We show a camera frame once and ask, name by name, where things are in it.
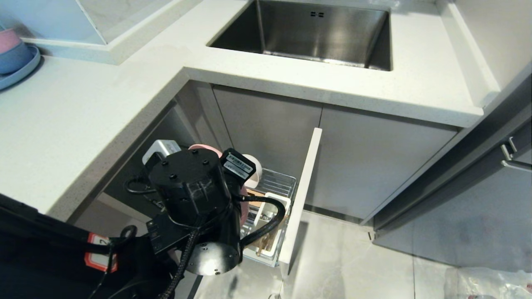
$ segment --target floor tile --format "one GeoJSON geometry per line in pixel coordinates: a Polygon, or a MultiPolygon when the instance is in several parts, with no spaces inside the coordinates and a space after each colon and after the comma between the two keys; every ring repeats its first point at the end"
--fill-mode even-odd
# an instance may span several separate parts
{"type": "Polygon", "coordinates": [[[373,245],[371,228],[310,212],[301,221],[282,299],[414,298],[412,256],[373,245]]]}

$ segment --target cabinet handle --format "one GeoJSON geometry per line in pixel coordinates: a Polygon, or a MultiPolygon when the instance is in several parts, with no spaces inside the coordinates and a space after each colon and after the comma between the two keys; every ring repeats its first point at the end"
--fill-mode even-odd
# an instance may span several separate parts
{"type": "Polygon", "coordinates": [[[532,164],[519,162],[519,161],[506,161],[506,160],[502,160],[501,164],[504,167],[522,170],[526,172],[532,172],[532,164]]]}
{"type": "MultiPolygon", "coordinates": [[[[513,144],[512,138],[513,137],[510,137],[509,142],[510,142],[510,146],[512,147],[513,152],[515,153],[517,152],[517,149],[516,149],[516,146],[513,144]]],[[[514,161],[513,154],[510,154],[505,144],[501,145],[501,149],[504,154],[504,157],[506,158],[506,160],[501,161],[502,166],[508,167],[511,169],[522,170],[526,172],[532,172],[532,164],[514,161]]]]}

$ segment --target gray cabinet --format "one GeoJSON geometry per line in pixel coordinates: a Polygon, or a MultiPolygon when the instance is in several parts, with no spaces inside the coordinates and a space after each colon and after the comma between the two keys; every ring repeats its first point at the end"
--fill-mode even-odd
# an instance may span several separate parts
{"type": "Polygon", "coordinates": [[[226,86],[213,91],[235,149],[299,180],[322,104],[226,86]]]}
{"type": "Polygon", "coordinates": [[[450,126],[326,105],[306,203],[366,218],[456,135],[450,126]]]}

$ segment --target barcode sticker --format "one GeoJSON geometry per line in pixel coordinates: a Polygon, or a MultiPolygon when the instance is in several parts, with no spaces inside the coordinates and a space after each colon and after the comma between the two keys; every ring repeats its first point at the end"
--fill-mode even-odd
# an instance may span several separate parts
{"type": "Polygon", "coordinates": [[[239,177],[243,179],[247,179],[249,177],[247,173],[245,173],[242,169],[236,167],[236,165],[234,165],[233,163],[229,161],[226,161],[223,167],[229,169],[231,172],[233,172],[234,174],[238,175],[239,177]]]}
{"type": "Polygon", "coordinates": [[[232,154],[227,155],[227,160],[231,161],[234,165],[240,167],[245,172],[250,173],[253,171],[253,167],[247,165],[246,163],[242,162],[239,158],[233,156],[232,154]]]}

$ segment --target blue plate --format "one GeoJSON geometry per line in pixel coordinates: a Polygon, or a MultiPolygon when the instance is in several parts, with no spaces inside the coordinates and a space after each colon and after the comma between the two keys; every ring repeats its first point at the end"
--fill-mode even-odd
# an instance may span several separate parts
{"type": "Polygon", "coordinates": [[[38,65],[40,62],[40,52],[39,49],[35,46],[28,46],[30,49],[30,52],[33,54],[33,58],[23,66],[20,70],[10,73],[7,75],[1,75],[0,74],[0,90],[7,88],[18,81],[24,79],[27,75],[29,75],[38,65]]]}

